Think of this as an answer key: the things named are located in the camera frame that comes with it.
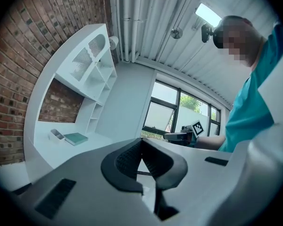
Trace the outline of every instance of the ear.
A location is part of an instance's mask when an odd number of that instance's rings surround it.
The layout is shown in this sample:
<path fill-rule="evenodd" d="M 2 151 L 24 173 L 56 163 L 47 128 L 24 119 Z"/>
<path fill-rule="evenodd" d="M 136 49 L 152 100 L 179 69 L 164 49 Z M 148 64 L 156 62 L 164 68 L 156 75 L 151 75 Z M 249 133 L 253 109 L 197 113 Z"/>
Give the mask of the ear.
<path fill-rule="evenodd" d="M 253 27 L 253 24 L 251 23 L 250 20 L 246 19 L 246 18 L 243 18 L 243 21 L 248 24 L 249 26 Z"/>

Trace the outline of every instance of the ceiling light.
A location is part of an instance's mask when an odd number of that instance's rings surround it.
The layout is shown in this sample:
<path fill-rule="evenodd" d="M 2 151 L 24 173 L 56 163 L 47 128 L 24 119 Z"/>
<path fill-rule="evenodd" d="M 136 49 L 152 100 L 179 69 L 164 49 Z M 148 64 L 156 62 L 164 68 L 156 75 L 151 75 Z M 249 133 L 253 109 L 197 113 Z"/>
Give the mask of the ceiling light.
<path fill-rule="evenodd" d="M 199 17 L 206 20 L 213 27 L 216 27 L 221 17 L 219 17 L 212 9 L 201 3 L 195 12 Z"/>

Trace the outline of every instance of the teal book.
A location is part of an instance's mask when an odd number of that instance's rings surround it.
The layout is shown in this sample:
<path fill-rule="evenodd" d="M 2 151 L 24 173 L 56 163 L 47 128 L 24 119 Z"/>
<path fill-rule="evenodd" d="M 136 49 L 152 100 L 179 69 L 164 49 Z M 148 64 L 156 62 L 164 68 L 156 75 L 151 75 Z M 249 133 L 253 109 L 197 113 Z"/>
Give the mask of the teal book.
<path fill-rule="evenodd" d="M 79 145 L 85 141 L 88 141 L 88 137 L 83 136 L 80 133 L 71 133 L 71 134 L 66 134 L 65 140 L 69 142 L 71 145 Z"/>

